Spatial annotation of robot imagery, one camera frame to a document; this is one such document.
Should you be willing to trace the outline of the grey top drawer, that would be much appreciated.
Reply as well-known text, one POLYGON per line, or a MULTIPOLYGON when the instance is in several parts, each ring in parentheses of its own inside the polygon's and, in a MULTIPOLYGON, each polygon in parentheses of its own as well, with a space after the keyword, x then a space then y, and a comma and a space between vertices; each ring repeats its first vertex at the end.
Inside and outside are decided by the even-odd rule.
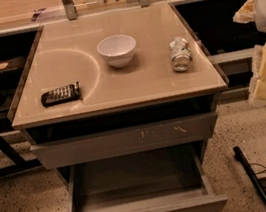
POLYGON ((110 159, 211 138, 217 116, 209 112, 66 138, 32 145, 31 151, 47 169, 110 159))

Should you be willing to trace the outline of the grey drawer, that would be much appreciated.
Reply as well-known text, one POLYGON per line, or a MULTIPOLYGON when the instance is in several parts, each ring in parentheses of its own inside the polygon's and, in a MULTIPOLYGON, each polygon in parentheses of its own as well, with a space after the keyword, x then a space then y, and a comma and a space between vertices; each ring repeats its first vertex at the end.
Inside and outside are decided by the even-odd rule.
POLYGON ((218 212, 192 146, 182 145, 74 165, 68 212, 218 212))
POLYGON ((209 112, 66 138, 32 145, 31 151, 47 169, 110 159, 211 138, 217 116, 209 112))

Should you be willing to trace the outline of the grey drawer cabinet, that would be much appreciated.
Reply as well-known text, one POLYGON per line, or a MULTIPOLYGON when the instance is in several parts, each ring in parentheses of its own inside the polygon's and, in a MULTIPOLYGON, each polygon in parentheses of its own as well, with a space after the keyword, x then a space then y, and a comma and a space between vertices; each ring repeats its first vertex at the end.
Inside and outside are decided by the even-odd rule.
POLYGON ((15 93, 9 118, 32 145, 114 129, 216 112, 223 73, 169 4, 46 24, 38 33, 28 76, 15 93), (108 65, 101 40, 128 35, 137 42, 125 67, 108 65), (181 37, 193 56, 187 71, 172 69, 169 43, 181 37), (78 100, 44 107, 41 96, 79 83, 78 100))

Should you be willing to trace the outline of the clear glass jar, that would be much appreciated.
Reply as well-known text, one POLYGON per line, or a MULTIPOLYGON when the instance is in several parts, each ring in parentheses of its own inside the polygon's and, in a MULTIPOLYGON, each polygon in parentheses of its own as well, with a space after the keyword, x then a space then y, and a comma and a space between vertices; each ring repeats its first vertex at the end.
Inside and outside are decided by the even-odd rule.
POLYGON ((188 41, 181 37, 175 37, 169 43, 169 52, 172 69, 175 72, 187 71, 193 60, 188 41))

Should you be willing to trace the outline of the black metal frame left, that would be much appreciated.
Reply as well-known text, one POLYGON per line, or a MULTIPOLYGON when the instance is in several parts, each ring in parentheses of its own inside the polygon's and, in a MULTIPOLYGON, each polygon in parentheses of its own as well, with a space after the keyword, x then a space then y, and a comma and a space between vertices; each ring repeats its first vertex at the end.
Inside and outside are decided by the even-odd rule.
POLYGON ((0 151, 3 152, 10 161, 13 162, 12 165, 8 167, 3 167, 0 169, 0 178, 4 176, 14 175, 15 173, 24 172, 26 170, 32 170, 41 167, 41 163, 38 159, 25 160, 23 157, 17 153, 17 151, 11 147, 2 136, 0 135, 0 151))

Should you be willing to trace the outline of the white ceramic bowl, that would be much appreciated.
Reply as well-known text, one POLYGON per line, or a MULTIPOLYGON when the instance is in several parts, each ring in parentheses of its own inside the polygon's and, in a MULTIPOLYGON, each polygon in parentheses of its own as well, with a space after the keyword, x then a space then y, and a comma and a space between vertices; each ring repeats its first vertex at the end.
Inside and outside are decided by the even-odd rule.
POLYGON ((114 67, 127 66, 135 55, 137 42, 128 35, 112 35, 101 40, 97 51, 104 61, 114 67))

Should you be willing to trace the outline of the dark box on shelf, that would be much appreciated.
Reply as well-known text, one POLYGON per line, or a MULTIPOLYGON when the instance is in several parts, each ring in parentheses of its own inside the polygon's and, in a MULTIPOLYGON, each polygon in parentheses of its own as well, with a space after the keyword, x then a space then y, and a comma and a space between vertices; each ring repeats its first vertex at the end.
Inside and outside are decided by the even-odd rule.
POLYGON ((20 74, 26 64, 25 61, 26 58, 24 56, 0 60, 0 77, 20 74))

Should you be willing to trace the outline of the black calculator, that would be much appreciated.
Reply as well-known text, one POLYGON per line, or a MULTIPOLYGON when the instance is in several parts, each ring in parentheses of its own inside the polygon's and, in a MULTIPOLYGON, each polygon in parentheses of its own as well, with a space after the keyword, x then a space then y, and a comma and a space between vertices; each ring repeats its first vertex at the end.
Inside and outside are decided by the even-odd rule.
POLYGON ((65 86, 45 92, 41 96, 41 104, 44 107, 51 107, 53 105, 78 100, 80 96, 81 89, 79 83, 67 84, 65 86))

